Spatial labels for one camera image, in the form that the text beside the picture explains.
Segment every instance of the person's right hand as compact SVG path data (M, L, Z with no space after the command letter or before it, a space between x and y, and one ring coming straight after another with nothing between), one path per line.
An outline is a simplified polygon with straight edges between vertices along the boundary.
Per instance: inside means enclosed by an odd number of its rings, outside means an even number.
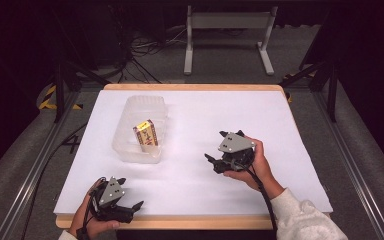
M276 179L274 178L271 172L270 165L266 157L264 156L263 142L250 137L247 137L247 138L255 143L255 149L254 149L255 157L254 157L254 162L252 163L253 168L251 167L250 171L252 172L255 170L255 174L263 183L264 188L267 192L267 195L269 196L270 199L273 199L277 197L279 194L281 194L284 191L284 188L276 181ZM258 184L255 182L252 176L246 171L241 171L241 172L226 171L223 173L223 175L226 177L243 181L252 189L260 191L258 188Z

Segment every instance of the gray carpet floor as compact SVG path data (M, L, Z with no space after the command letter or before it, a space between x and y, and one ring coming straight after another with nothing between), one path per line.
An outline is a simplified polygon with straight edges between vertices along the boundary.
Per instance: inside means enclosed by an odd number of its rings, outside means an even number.
M268 53L275 71L267 76L255 43L262 36L254 30L245 30L238 36L220 31L201 31L194 34L193 73L183 74L185 44L178 42L155 55L137 57L149 72L165 83L253 83L276 84L288 73L298 71L318 27L275 28L268 46ZM129 64L130 73L124 71L122 82L145 81L144 76ZM120 75L110 79L117 82ZM327 191L334 212L333 221L349 239L379 239L343 164L343 155L335 142L327 120L315 101L315 93L302 81L285 89L292 95L292 109L304 144L312 158L321 183ZM71 110L59 132L52 149L58 149L50 159L39 185L34 208L29 218L25 239L57 239L61 233L55 225L53 209L65 178L74 159L70 146L58 144L76 128L86 123L102 86L87 83L76 103L82 110ZM365 127L363 121L339 86L336 108L337 123L341 134L378 203L384 217L384 156ZM55 110L41 110L40 115L20 135L0 161L0 225L10 209L32 164L38 156L53 126ZM23 209L10 239L20 239L27 220L28 206ZM99 239L115 239L114 233L106 233Z

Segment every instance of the floor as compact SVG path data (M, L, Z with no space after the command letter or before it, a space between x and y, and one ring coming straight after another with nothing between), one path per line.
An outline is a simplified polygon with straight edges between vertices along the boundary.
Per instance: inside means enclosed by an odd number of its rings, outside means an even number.
M298 71L298 66L317 30L318 26L285 27L273 30L268 53L275 70L274 76L267 76L264 72L255 47L256 41L262 36L254 30L196 33L193 73L190 76L183 74L184 35L176 39L176 44L154 55L138 56L136 59L154 77L164 83L277 84L282 81L284 75ZM131 63L127 69L128 71L123 71L123 77L118 74L109 80L122 83L153 82L149 75L145 78ZM102 69L98 74L105 71L109 70ZM313 93L306 87L307 83L308 80L303 79L289 86L285 91L292 96L290 107L297 127L334 209L331 218L349 239L384 239L384 225L380 223L381 227L374 227L379 223L379 219L384 222L384 156L340 86L336 107L337 123L331 123L325 115L323 105L326 90L322 93ZM20 239L26 223L28 227L24 239L57 239L60 235L61 229L55 225L53 208L76 150L75 148L71 153L72 146L60 145L60 143L79 128L80 130L75 134L79 136L79 141L81 140L84 131L81 127L87 123L100 89L102 86L98 84L85 82L81 91L73 95L73 102L81 104L83 108L69 111L63 124L58 125L60 129L55 134L49 149L44 149L43 146L45 142L49 142L49 135L56 128L56 124L53 123L55 110L43 109L2 158L0 162L0 227L5 221L9 221L7 213L11 211L11 206L18 199L17 194L22 189L32 166L37 163L38 156L47 152L45 160L49 159L48 164L42 165L44 171L37 185L37 194L33 194L35 184L26 191L23 204L18 211L15 211L17 214L11 219L12 224L9 224L7 234L4 234L5 239ZM43 99L43 94L38 96L38 105ZM340 132L345 145L338 143L335 130ZM347 159L350 158L367 186L363 188L363 192L359 188L361 181L354 180L355 171L350 172L350 167L347 165ZM373 218L368 214L370 209L364 204L364 196L371 196L374 199L376 209L371 210L381 213L381 216ZM30 206L33 206L31 213L29 213ZM0 236L4 236L2 232L5 232L5 229L0 231ZM124 239L150 239L146 232L125 232L125 235L121 232L120 235L125 236ZM259 232L244 232L239 236L230 234L228 235L230 238L227 238L224 233L223 236L224 239L245 237L253 239L257 235ZM156 233L152 233L152 236L154 239L161 239L161 236L166 236L163 239L169 239L167 235ZM106 233L99 239L115 239L115 234Z

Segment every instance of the hand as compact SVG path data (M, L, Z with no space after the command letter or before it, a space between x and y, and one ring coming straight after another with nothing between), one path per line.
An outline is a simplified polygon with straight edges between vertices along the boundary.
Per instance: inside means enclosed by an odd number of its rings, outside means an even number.
M74 214L73 221L71 222L70 229L68 232L75 236L77 238L77 229L83 227L83 220L85 217L85 213L87 210L87 205L89 203L90 195L89 192L94 189L95 187L99 186L102 183L102 180L99 179L95 182L95 184L89 189L88 193L86 194L85 198L83 199L82 204L77 209L76 213ZM120 223L118 221L98 221L96 220L92 214L89 212L87 219L89 220L92 217L92 219L89 221L89 223L86 225L87 232L89 235L89 238L93 239L96 238L100 233L112 230L112 229L118 229L120 227Z
M254 157L254 162L252 163L253 168L251 167L250 170L251 171L255 170L255 174L263 183L264 188L267 192L267 195L269 196L270 199L273 199L278 195L280 195L284 191L284 188L276 181L276 179L274 178L271 172L270 165L266 157L264 156L263 142L247 136L246 138L250 139L255 143L255 149L254 149L255 157ZM243 181L252 189L260 191L258 189L258 184L251 177L251 175L246 171L241 171L241 172L226 171L223 173L223 175L226 177Z

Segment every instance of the person's left hand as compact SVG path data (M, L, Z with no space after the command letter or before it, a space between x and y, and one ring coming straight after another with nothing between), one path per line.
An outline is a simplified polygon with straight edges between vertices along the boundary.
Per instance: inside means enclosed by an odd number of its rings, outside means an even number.
M77 238L77 233L76 233L77 229L83 227L83 220L84 220L85 213L87 210L87 205L90 199L89 192L95 187L99 186L99 184L101 183L102 183L102 179L99 179L98 181L95 182L95 184L93 184L93 186L89 189L85 198L83 199L82 204L74 214L73 221L71 222L71 226L68 232L76 238ZM87 219L88 220L90 219L89 223L86 225L86 228L87 228L88 236L91 239L96 238L102 232L105 232L108 230L115 230L120 227L120 223L118 221L115 221L115 220L98 221L96 218L92 216L90 212L88 213Z

